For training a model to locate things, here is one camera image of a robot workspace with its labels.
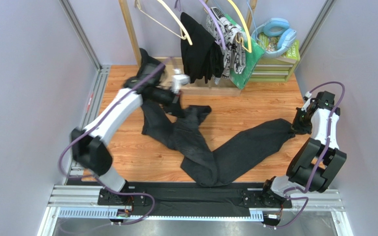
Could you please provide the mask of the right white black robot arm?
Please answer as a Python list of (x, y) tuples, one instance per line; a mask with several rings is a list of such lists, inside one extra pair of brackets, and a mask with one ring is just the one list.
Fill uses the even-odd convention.
[(297, 108), (291, 130), (310, 137), (286, 174), (265, 182), (259, 199), (267, 206), (283, 203), (294, 192), (324, 192), (347, 159), (336, 141), (340, 108), (335, 105), (334, 94), (321, 91), (315, 98), (310, 93), (305, 98), (304, 106)]

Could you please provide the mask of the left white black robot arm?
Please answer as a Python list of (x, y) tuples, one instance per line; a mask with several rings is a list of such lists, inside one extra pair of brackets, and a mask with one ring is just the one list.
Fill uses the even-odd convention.
[(126, 180), (113, 167), (113, 157), (107, 149), (112, 137), (123, 122), (138, 108), (145, 99), (152, 100), (175, 117), (183, 117), (181, 107), (181, 88), (190, 82), (190, 77), (179, 68), (173, 69), (170, 87), (160, 87), (166, 63), (160, 61), (140, 48), (141, 66), (137, 75), (126, 80), (114, 100), (90, 124), (83, 129), (75, 128), (68, 146), (72, 158), (82, 167), (91, 171), (96, 178), (112, 192), (121, 192)]

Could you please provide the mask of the cream plastic hanger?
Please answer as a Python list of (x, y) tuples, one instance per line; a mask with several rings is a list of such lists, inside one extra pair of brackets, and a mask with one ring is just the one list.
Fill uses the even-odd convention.
[(193, 45), (188, 29), (164, 0), (135, 0), (134, 7), (168, 32)]

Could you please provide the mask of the yellow plastic hanger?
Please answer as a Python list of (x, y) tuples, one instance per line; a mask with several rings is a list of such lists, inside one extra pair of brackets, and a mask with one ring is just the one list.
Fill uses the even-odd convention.
[(234, 3), (234, 1), (232, 0), (227, 0), (231, 6), (233, 7), (233, 9), (235, 10), (235, 12), (237, 13), (241, 23), (242, 23), (242, 26), (243, 26), (243, 30), (246, 34), (246, 39), (247, 39), (247, 47), (245, 46), (245, 42), (244, 42), (244, 37), (243, 36), (238, 36), (236, 37), (236, 42), (239, 43), (241, 45), (241, 47), (243, 49), (245, 49), (246, 52), (248, 53), (251, 53), (252, 52), (252, 42), (251, 42), (251, 36), (250, 36), (250, 33), (249, 33), (249, 27), (247, 26), (246, 24), (246, 21), (244, 20), (243, 18), (243, 15), (240, 11), (240, 9), (238, 8), (238, 6)]

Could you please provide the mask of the purple plastic hanger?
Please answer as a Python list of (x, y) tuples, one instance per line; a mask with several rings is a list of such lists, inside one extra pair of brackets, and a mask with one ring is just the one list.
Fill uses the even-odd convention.
[[(222, 30), (218, 24), (218, 21), (216, 19), (216, 17), (214, 16), (213, 12), (211, 11), (211, 9), (208, 7), (208, 5), (205, 3), (205, 1), (203, 0), (199, 0), (199, 2), (203, 5), (204, 9), (206, 10), (206, 12), (209, 14), (210, 18), (212, 19), (215, 27), (216, 27), (216, 32), (218, 33), (219, 37), (220, 37), (220, 40), (216, 40), (216, 43), (217, 44), (221, 44), (221, 47), (224, 49), (224, 50), (227, 50), (227, 47), (226, 47), (226, 44), (225, 44), (225, 39), (224, 39), (224, 36), (223, 36), (223, 33), (222, 33)], [(181, 9), (181, 1), (180, 0), (175, 0), (175, 3), (174, 3), (174, 8), (175, 9), (178, 9), (179, 11), (182, 11)]]

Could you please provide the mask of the black hanging garment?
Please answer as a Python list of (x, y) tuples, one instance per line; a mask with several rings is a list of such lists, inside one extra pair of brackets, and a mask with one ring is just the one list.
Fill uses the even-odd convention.
[(184, 73), (190, 77), (190, 83), (201, 79), (207, 83), (213, 76), (221, 77), (224, 71), (223, 53), (215, 38), (185, 12), (181, 13), (180, 21), (192, 40), (191, 45), (181, 40)]

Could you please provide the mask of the green wooden drawer box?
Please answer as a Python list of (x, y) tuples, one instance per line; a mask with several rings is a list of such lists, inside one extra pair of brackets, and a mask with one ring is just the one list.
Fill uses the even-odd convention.
[(261, 58), (253, 69), (249, 82), (287, 82), (300, 60)]

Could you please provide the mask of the green book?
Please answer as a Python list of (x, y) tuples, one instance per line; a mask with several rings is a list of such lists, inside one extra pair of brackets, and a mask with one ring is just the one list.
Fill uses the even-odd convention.
[(296, 63), (298, 60), (300, 60), (300, 41), (298, 39), (295, 39), (288, 48), (281, 47), (283, 53), (280, 54), (278, 53), (279, 49), (277, 49), (280, 38), (281, 37), (279, 36), (266, 36), (263, 32), (259, 34), (259, 45), (265, 49), (263, 56), (267, 59), (276, 59), (288, 63)]

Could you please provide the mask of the black white patterned garment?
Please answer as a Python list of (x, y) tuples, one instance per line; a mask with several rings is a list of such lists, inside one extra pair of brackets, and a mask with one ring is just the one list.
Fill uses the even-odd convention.
[[(230, 64), (231, 64), (231, 45), (233, 44), (233, 40), (238, 36), (243, 36), (243, 33), (239, 29), (239, 27), (235, 26), (231, 23), (227, 18), (226, 15), (218, 8), (211, 7), (211, 11), (213, 12), (214, 16), (216, 17), (220, 29), (222, 30), (225, 44), (227, 50), (222, 49), (223, 53), (223, 66), (224, 70), (221, 77), (215, 77), (214, 82), (217, 85), (221, 79), (229, 79), (230, 76)], [(206, 30), (216, 39), (220, 40), (218, 33), (216, 32), (216, 27), (210, 18), (209, 14), (207, 15), (206, 22), (205, 22)]]

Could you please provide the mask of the green tote bag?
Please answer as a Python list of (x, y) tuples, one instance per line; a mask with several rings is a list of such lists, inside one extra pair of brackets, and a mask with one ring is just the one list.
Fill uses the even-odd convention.
[(246, 52), (239, 43), (233, 40), (231, 45), (231, 64), (229, 79), (238, 89), (243, 89), (249, 81), (256, 64), (262, 58), (264, 50), (256, 40), (250, 37), (252, 52)]

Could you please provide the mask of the light blue headphones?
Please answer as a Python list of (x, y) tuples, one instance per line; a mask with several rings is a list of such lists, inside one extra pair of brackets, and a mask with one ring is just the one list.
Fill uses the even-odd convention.
[(270, 18), (251, 34), (251, 38), (264, 50), (265, 58), (282, 56), (293, 45), (296, 36), (297, 31), (283, 18)]

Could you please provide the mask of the black cloth strip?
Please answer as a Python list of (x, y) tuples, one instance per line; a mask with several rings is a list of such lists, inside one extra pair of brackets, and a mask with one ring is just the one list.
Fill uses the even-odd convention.
[(263, 190), (261, 182), (232, 183), (221, 187), (201, 187), (190, 182), (130, 182), (120, 195), (146, 196), (146, 206), (131, 207), (133, 215), (165, 217), (247, 217), (243, 190)]

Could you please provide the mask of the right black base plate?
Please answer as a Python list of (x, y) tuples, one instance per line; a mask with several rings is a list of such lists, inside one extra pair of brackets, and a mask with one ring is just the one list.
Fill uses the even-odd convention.
[(262, 193), (262, 191), (256, 190), (243, 190), (242, 200), (244, 207), (248, 208), (292, 208), (291, 200), (282, 198), (279, 195), (270, 193)]

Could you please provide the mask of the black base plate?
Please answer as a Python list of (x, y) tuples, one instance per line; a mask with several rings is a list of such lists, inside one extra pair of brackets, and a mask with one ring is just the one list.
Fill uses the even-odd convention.
[(133, 195), (118, 195), (106, 189), (101, 189), (98, 195), (97, 204), (99, 206), (146, 206), (146, 196), (135, 195), (134, 189), (131, 191)]
[(291, 200), (282, 198), (279, 195), (270, 193), (262, 193), (262, 191), (256, 190), (243, 190), (242, 200), (244, 207), (248, 208), (292, 208)]

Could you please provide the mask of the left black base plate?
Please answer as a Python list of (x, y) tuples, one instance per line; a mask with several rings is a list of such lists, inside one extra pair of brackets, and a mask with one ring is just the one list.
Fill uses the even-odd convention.
[(135, 195), (134, 189), (131, 191), (133, 195), (118, 195), (106, 189), (101, 189), (98, 195), (97, 204), (99, 206), (146, 206), (146, 196)]

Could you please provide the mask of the aluminium frame rail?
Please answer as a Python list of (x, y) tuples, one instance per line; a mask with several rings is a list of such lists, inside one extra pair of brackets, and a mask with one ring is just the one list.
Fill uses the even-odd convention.
[[(53, 188), (48, 201), (48, 207), (119, 207), (125, 209), (125, 204), (114, 200), (113, 194), (100, 193), (100, 186), (63, 186)], [(344, 212), (345, 207), (336, 189), (329, 189), (323, 193), (290, 192), (290, 201), (284, 209), (300, 210), (306, 204), (305, 211), (338, 211)]]

